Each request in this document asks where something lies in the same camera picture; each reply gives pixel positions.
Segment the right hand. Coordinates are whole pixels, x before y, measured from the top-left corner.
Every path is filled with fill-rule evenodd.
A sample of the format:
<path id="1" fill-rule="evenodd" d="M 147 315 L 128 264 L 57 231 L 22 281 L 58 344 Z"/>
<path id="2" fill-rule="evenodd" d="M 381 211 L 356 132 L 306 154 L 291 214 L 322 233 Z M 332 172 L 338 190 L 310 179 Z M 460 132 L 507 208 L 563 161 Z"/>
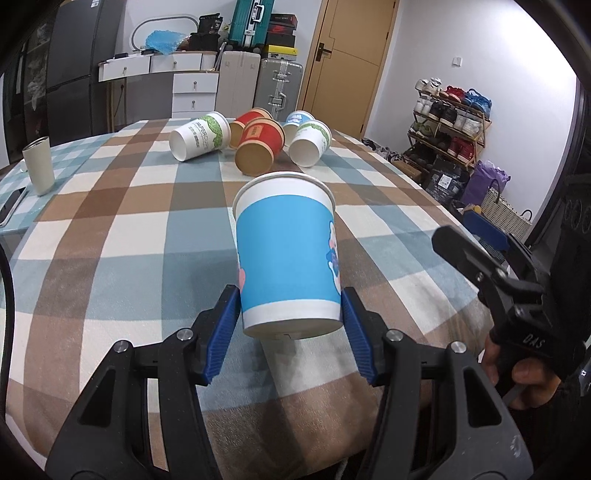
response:
<path id="1" fill-rule="evenodd" d="M 502 347 L 497 343 L 495 328 L 492 328 L 485 341 L 481 367 L 491 383 L 499 382 L 499 362 Z M 515 410 L 538 408 L 547 404 L 557 392 L 561 379 L 555 375 L 539 359 L 526 358 L 520 360 L 512 369 L 511 377 L 521 391 L 514 393 L 511 401 L 506 404 Z"/>

